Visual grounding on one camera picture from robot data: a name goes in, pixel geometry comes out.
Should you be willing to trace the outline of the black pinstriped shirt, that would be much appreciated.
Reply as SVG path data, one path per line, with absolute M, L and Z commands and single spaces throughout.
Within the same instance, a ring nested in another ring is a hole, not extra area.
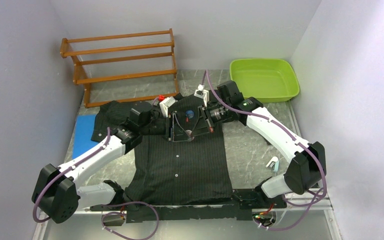
M 134 148 L 135 174 L 125 188 L 133 201 L 155 205 L 188 205 L 229 201 L 223 125 L 192 141 L 169 142 L 147 133 Z

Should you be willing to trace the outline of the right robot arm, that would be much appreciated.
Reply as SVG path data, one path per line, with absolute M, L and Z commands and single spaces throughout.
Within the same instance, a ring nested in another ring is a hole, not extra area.
M 244 98 L 234 81 L 228 80 L 210 91 L 200 84 L 194 96 L 203 100 L 203 106 L 198 109 L 198 124 L 203 127 L 193 129 L 194 136 L 212 133 L 219 124 L 239 121 L 261 135 L 286 159 L 285 173 L 258 186 L 255 202 L 260 207 L 268 207 L 277 196 L 302 195 L 319 181 L 326 183 L 324 146 L 317 141 L 310 143 L 289 130 L 256 98 Z

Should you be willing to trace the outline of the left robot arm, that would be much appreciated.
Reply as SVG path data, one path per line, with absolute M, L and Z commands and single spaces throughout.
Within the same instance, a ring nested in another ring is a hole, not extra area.
M 169 108 L 176 103 L 172 97 L 154 106 L 137 102 L 124 121 L 108 126 L 104 139 L 77 158 L 59 166 L 48 164 L 39 173 L 33 194 L 32 216 L 37 223 L 53 220 L 63 223 L 78 209 L 104 205 L 119 209 L 129 202 L 120 185 L 105 180 L 97 185 L 83 183 L 108 163 L 137 147 L 143 136 L 171 138 L 172 117 Z

